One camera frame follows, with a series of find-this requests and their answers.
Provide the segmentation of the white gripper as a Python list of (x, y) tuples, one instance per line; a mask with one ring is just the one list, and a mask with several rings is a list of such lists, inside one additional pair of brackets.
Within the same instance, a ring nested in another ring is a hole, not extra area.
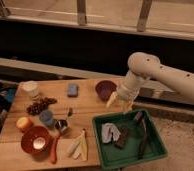
[(123, 103), (123, 112), (127, 113), (131, 110), (133, 101), (136, 99), (141, 87), (146, 82), (147, 79), (145, 77), (138, 76), (133, 72), (128, 71), (126, 76), (120, 80), (116, 89), (117, 92), (112, 92), (106, 103), (106, 107), (109, 108), (117, 100), (117, 96), (119, 96), (121, 100), (125, 101)]

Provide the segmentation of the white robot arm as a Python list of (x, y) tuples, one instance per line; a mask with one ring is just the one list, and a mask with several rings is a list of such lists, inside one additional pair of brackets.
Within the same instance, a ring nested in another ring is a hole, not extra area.
[(107, 107), (117, 100), (132, 105), (141, 87), (151, 78), (180, 93), (194, 104), (194, 73), (165, 66), (157, 56), (143, 52), (133, 53), (127, 64), (129, 70), (111, 94)]

